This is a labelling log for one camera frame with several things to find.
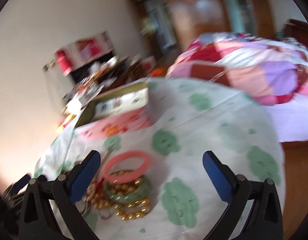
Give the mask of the pink plastic bangle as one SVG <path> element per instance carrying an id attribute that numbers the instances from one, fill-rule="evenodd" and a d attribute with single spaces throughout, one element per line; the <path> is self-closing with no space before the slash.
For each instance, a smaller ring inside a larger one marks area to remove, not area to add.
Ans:
<path id="1" fill-rule="evenodd" d="M 127 151 L 112 157 L 102 169 L 102 177 L 112 184 L 124 184 L 144 175 L 152 158 L 144 151 Z"/>

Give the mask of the green jade bangle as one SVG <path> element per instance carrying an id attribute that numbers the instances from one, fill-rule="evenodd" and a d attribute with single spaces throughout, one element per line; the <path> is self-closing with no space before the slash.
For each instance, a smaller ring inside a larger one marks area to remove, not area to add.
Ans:
<path id="1" fill-rule="evenodd" d="M 113 193 L 108 181 L 104 181 L 102 191 L 104 195 L 112 202 L 119 204 L 136 202 L 147 197 L 151 192 L 151 184 L 148 178 L 146 176 L 141 176 L 141 179 L 143 182 L 133 192 L 127 194 L 119 192 Z"/>

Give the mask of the pink metal jewelry tin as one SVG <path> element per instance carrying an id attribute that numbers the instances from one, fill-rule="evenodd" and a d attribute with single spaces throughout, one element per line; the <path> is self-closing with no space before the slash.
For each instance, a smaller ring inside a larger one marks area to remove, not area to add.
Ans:
<path id="1" fill-rule="evenodd" d="M 112 89 L 95 97 L 82 110 L 74 132 L 84 141 L 138 131 L 155 123 L 145 81 Z"/>

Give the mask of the red yellow gift box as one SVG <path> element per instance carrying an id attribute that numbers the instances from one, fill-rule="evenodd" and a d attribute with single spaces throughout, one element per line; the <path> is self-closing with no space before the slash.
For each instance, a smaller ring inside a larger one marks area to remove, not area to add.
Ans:
<path id="1" fill-rule="evenodd" d="M 75 114 L 69 114 L 67 115 L 57 126 L 57 129 L 63 130 L 65 129 L 76 117 Z"/>

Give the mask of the white green patterned tablecloth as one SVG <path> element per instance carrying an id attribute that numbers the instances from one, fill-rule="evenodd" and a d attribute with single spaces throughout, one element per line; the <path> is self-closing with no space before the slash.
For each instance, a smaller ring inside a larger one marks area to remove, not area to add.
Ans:
<path id="1" fill-rule="evenodd" d="M 151 156 L 151 212 L 124 222 L 108 210 L 92 211 L 86 221 L 100 239 L 203 239 L 227 206 L 203 168 L 206 151 L 249 180 L 272 179 L 284 205 L 284 153 L 261 105 L 242 91 L 195 79 L 155 78 L 147 84 L 152 126 L 84 141 L 72 122 L 35 169 L 37 176 L 54 180 L 92 150 Z"/>

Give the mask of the wooden TV cabinet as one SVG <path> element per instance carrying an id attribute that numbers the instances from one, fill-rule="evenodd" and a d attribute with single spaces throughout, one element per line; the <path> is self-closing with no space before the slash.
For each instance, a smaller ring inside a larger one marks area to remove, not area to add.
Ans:
<path id="1" fill-rule="evenodd" d="M 74 88 L 62 99 L 61 113 L 77 115 L 96 96 L 111 89 L 150 76 L 157 65 L 154 56 L 114 56 L 106 62 L 94 61 L 87 66 L 87 75 L 81 77 Z"/>

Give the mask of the patchwork pink purple quilt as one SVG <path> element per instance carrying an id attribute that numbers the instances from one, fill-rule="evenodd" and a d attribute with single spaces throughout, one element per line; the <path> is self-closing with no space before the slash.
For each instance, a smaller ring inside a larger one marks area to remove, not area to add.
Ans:
<path id="1" fill-rule="evenodd" d="M 249 33 L 204 33 L 168 69 L 242 90 L 264 106 L 308 95 L 308 49 L 295 38 L 270 40 Z"/>

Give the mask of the red pink patchwork cloth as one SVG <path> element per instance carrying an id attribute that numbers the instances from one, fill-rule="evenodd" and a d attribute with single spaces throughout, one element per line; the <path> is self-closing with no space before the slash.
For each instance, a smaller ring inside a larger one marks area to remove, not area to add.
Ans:
<path id="1" fill-rule="evenodd" d="M 65 45 L 55 51 L 55 60 L 64 76 L 111 53 L 112 41 L 106 31 Z"/>

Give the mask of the orange object on floor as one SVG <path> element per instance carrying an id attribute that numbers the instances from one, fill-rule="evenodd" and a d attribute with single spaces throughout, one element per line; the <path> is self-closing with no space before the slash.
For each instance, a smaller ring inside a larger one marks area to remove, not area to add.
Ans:
<path id="1" fill-rule="evenodd" d="M 165 77 L 165 75 L 166 75 L 166 69 L 164 68 L 156 68 L 150 73 L 151 77 Z"/>

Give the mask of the dark wooden headboard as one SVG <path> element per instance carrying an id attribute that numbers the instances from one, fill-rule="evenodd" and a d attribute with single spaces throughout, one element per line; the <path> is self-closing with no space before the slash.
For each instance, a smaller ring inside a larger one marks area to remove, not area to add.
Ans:
<path id="1" fill-rule="evenodd" d="M 284 27 L 284 36 L 293 37 L 308 48 L 308 23 L 289 19 Z"/>

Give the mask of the wooden wardrobe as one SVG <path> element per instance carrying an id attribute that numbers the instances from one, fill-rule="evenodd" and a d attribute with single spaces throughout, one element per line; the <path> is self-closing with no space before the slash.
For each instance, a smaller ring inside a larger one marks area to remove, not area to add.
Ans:
<path id="1" fill-rule="evenodd" d="M 186 50 L 191 41 L 202 33 L 230 30 L 224 0 L 166 1 L 182 50 Z M 250 1 L 256 19 L 256 34 L 264 38 L 273 37 L 275 29 L 268 0 Z"/>

